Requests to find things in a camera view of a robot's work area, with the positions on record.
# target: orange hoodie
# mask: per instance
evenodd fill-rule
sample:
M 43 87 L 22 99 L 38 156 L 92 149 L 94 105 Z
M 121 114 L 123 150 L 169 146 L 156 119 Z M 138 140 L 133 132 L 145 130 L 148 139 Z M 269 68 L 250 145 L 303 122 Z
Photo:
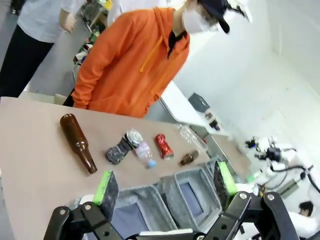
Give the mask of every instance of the orange hoodie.
M 121 15 L 96 40 L 78 73 L 74 107 L 142 118 L 185 63 L 185 34 L 169 55 L 173 8 Z

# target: neck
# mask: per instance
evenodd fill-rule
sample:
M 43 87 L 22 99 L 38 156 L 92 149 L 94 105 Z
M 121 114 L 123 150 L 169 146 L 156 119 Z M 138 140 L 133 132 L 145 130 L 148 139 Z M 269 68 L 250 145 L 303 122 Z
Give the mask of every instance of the neck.
M 184 8 L 181 7 L 180 9 L 173 12 L 173 26 L 172 31 L 174 35 L 179 36 L 185 31 L 184 24 L 182 22 L 182 13 Z

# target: black hair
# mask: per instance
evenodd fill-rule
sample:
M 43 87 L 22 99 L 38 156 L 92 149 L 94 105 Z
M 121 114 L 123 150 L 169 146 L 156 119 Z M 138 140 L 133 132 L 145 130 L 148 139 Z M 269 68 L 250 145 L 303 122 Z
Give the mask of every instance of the black hair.
M 300 203 L 299 208 L 301 210 L 308 210 L 308 217 L 311 216 L 312 211 L 314 210 L 314 204 L 311 201 L 305 201 Z

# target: bottle label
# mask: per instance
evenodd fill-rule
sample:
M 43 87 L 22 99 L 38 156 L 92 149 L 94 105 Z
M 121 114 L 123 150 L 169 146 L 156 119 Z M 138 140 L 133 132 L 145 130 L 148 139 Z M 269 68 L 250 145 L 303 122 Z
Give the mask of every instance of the bottle label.
M 150 152 L 150 147 L 145 141 L 140 143 L 140 145 L 135 149 L 135 153 L 139 158 L 143 158 L 148 152 Z

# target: person in orange hoodie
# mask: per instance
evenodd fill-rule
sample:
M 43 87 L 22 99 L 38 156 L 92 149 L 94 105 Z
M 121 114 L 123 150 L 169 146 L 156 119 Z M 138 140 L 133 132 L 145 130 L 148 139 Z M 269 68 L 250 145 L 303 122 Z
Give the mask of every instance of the person in orange hoodie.
M 74 107 L 142 118 L 185 63 L 189 34 L 230 28 L 226 0 L 126 12 L 96 40 L 81 66 Z

